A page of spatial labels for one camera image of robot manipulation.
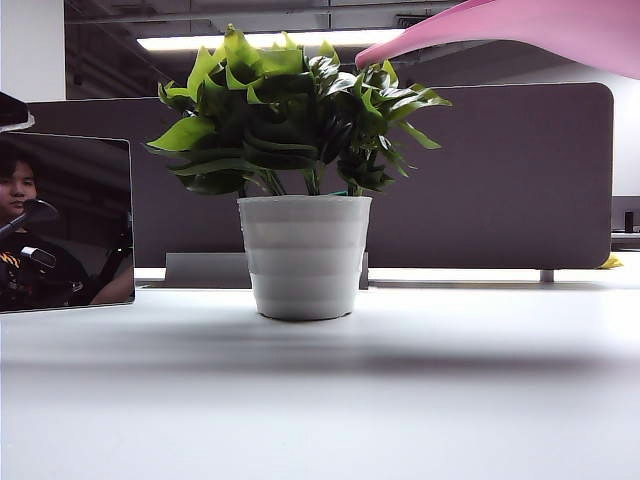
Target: ceiling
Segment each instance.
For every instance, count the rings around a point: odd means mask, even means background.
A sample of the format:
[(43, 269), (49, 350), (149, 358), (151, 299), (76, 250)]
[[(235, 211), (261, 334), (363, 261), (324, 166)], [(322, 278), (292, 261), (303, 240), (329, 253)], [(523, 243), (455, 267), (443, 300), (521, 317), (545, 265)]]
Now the ceiling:
[[(137, 38), (248, 32), (407, 27), (459, 1), (65, 0), (67, 98), (155, 95), (157, 81), (184, 83), (195, 52), (149, 53)], [(475, 46), (473, 42), (465, 48)], [(435, 47), (439, 56), (452, 51)], [(339, 50), (343, 63), (360, 48)], [(425, 61), (408, 54), (397, 62)]]

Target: potted plant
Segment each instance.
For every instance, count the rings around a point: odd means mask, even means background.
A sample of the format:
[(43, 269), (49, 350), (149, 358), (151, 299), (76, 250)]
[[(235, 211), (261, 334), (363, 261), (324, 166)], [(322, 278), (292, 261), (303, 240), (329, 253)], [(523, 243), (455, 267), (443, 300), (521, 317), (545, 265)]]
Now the potted plant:
[[(335, 318), (351, 312), (357, 292), (371, 202), (363, 194), (393, 182), (387, 164), (402, 176), (410, 167), (387, 132), (438, 148), (406, 117), (450, 103), (418, 84), (400, 88), (388, 61), (351, 74), (328, 43), (308, 58), (283, 38), (256, 49), (229, 26), (213, 54), (201, 48), (186, 87), (158, 86), (182, 118), (147, 145), (182, 160), (168, 168), (188, 190), (238, 194), (259, 312)], [(327, 195), (332, 166), (346, 188)], [(287, 195), (284, 170), (300, 172), (308, 195)]]

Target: black clothing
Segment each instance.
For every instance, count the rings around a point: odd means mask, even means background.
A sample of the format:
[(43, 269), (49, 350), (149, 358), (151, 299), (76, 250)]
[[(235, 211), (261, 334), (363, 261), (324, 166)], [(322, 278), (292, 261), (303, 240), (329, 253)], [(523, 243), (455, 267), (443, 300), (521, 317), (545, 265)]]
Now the black clothing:
[[(25, 257), (24, 247), (53, 255), (55, 266)], [(95, 290), (82, 264), (64, 248), (30, 232), (0, 240), (0, 311), (88, 305)]]

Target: partition leg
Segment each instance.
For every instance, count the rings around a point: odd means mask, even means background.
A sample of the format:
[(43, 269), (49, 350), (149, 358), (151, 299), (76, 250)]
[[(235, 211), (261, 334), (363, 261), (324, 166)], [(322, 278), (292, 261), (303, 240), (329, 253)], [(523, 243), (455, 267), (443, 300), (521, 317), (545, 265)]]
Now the partition leg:
[(554, 270), (540, 270), (540, 282), (541, 283), (553, 283)]

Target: gray desk divider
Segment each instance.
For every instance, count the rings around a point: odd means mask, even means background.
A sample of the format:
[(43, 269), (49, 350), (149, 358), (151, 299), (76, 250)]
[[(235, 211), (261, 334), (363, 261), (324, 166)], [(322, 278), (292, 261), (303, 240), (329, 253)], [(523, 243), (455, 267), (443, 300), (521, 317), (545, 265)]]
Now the gray desk divider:
[[(167, 253), (164, 287), (251, 288), (245, 253)], [(359, 287), (369, 285), (368, 255), (362, 257)]]
[[(604, 262), (611, 247), (611, 92), (595, 83), (437, 90), (454, 106), (420, 110), (410, 121), (443, 148), (424, 150), (403, 132), (394, 137), (418, 170), (372, 194), (371, 267), (555, 270)], [(145, 150), (143, 143), (177, 118), (157, 99), (30, 109), (38, 119), (31, 131), (130, 140), (137, 266), (162, 267), (165, 252), (242, 252), (236, 198), (185, 191), (165, 159)], [(329, 170), (323, 192), (343, 190)], [(303, 186), (299, 175), (285, 180)]]

